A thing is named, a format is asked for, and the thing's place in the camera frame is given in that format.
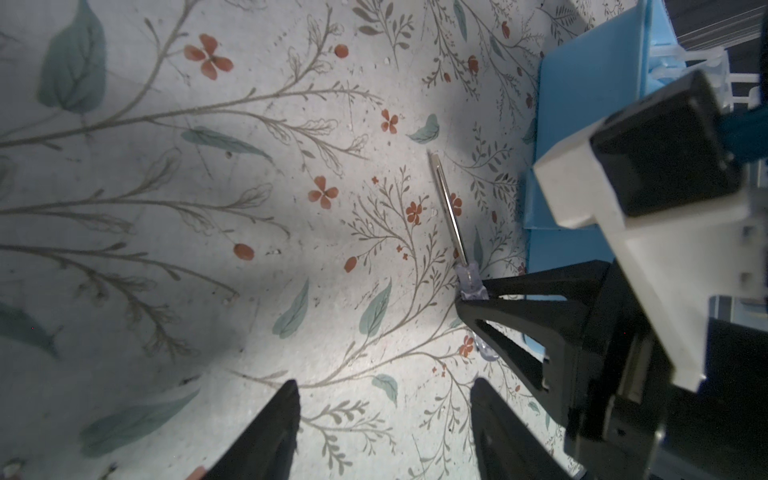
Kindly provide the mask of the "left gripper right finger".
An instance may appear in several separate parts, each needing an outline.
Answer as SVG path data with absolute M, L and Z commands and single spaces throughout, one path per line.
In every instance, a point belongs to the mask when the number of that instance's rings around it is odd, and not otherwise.
M 470 402 L 482 480 L 570 479 L 486 379 L 474 381 Z

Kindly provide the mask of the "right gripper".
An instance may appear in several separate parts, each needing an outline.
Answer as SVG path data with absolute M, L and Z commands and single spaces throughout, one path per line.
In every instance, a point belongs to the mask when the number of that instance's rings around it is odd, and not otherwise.
M 672 384 L 671 363 L 617 264 L 595 260 L 485 286 L 487 300 L 457 301 L 459 318 L 567 425 L 566 453 L 594 478 L 766 478 L 766 332 L 711 319 L 705 379 L 688 391 Z M 596 333 L 603 356 L 582 407 L 572 409 L 584 332 Z

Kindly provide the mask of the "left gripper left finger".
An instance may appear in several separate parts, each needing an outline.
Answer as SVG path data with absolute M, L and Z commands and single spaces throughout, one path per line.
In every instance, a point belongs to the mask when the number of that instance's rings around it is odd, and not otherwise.
M 295 380 L 286 381 L 203 479 L 286 480 L 301 418 Z

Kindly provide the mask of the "clear handled screwdriver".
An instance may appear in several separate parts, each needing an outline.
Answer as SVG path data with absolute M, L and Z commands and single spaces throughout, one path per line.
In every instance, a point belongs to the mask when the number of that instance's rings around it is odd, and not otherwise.
M 478 264 L 476 261 L 470 261 L 465 252 L 442 162 L 436 153 L 428 151 L 427 157 L 439 191 L 449 234 L 458 254 L 454 270 L 458 277 L 460 297 L 462 300 L 487 300 L 489 296 L 481 280 Z

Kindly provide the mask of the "blue plastic tool box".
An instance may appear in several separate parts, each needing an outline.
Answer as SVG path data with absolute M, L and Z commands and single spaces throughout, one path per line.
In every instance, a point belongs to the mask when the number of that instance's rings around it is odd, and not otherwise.
M 564 229 L 597 225 L 633 277 L 767 271 L 767 239 L 716 241 L 718 201 L 749 199 L 745 167 L 767 156 L 767 102 L 725 112 L 699 71 L 650 87 L 664 13 L 642 1 L 543 64 L 538 188 Z

